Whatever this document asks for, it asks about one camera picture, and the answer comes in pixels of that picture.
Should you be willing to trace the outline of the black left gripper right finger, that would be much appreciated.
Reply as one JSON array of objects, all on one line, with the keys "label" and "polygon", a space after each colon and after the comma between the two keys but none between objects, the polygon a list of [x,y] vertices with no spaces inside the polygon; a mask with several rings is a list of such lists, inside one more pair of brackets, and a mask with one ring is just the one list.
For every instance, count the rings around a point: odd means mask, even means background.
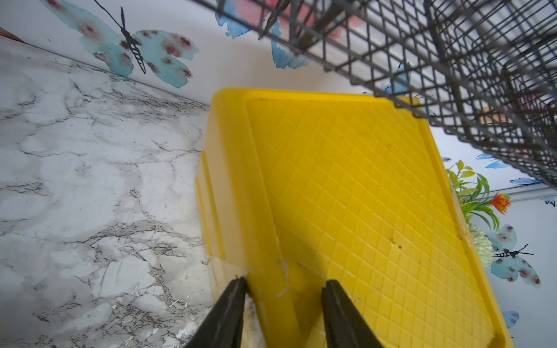
[{"label": "black left gripper right finger", "polygon": [[339,281],[326,282],[321,290],[321,304],[328,348],[383,348]]}]

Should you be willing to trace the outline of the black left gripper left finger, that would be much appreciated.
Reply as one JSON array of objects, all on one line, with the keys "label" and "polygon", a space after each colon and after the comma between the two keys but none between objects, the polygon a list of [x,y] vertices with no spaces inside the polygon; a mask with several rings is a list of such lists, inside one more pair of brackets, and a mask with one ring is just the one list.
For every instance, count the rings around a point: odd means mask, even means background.
[{"label": "black left gripper left finger", "polygon": [[231,281],[185,347],[241,347],[246,295],[245,278]]}]

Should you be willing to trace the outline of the yellow plastic drawer unit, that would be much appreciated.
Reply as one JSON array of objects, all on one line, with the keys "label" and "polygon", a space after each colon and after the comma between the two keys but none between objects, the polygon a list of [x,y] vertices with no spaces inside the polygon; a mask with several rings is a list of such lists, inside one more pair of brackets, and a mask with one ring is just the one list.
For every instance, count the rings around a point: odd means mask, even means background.
[{"label": "yellow plastic drawer unit", "polygon": [[511,347],[429,125],[383,98],[225,88],[195,183],[213,296],[245,347],[325,347],[338,281],[384,347]]}]

